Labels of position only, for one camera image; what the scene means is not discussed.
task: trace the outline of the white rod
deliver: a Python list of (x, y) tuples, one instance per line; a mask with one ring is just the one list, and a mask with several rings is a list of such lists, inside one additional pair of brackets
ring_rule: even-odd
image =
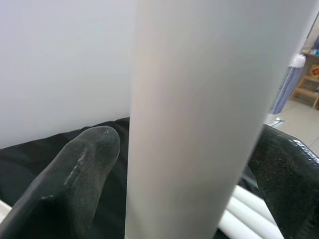
[(8, 215), (10, 210), (11, 210), (11, 207), (0, 200), (0, 223)]
[(238, 185), (236, 185), (234, 189), (233, 197), (253, 209), (255, 212), (259, 213), (261, 216), (263, 216), (273, 224), (277, 225), (265, 201), (261, 198), (257, 197), (256, 195)]
[(263, 216), (231, 197), (226, 210), (264, 239), (283, 239), (280, 230)]
[(126, 238), (213, 235), (315, 10), (138, 0)]
[(262, 239), (227, 210), (224, 211), (218, 228), (229, 239)]

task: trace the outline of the white tube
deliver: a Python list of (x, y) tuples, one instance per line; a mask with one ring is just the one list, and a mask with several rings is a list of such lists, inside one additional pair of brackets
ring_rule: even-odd
[(294, 57), (291, 59), (288, 67), (294, 68), (302, 68), (304, 67), (306, 62), (306, 57), (302, 54), (295, 54)]
[(212, 236), (317, 10), (317, 0), (138, 0), (126, 238)]
[(278, 227), (234, 197), (230, 198), (226, 210), (241, 220), (263, 239), (284, 238)]
[(0, 200), (0, 223), (8, 215), (10, 210), (11, 210), (11, 207)]
[(229, 239), (262, 239), (227, 210), (224, 211), (218, 228)]
[(261, 216), (263, 216), (273, 224), (277, 225), (266, 203), (261, 198), (257, 197), (256, 195), (250, 193), (249, 191), (238, 185), (236, 185), (234, 189), (233, 197), (253, 209), (255, 212), (259, 213)]

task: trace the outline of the wrinkled black fabric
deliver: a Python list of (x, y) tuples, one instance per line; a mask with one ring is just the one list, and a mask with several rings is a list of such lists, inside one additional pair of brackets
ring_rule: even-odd
[[(123, 239), (125, 231), (126, 181), (129, 143), (129, 118), (101, 123), (114, 128), (120, 136), (120, 155), (107, 177), (89, 231), (88, 239)], [(54, 159), (62, 147), (83, 129), (60, 133), (0, 150), (0, 199), (12, 206), (32, 180)], [(246, 168), (239, 185), (259, 194), (251, 171)], [(227, 239), (217, 230), (214, 239)]]
[(319, 158), (300, 140), (264, 126), (249, 167), (287, 239), (319, 238)]

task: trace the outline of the white backdrop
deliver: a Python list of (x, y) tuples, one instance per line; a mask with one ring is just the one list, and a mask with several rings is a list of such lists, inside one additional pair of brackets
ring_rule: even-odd
[(129, 115), (135, 1), (0, 2), (0, 148)]

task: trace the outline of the tiled floor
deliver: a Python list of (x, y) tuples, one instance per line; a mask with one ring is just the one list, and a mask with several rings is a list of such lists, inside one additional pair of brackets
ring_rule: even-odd
[(300, 139), (319, 155), (319, 110), (297, 101), (288, 101), (279, 117), (285, 120), (279, 130)]

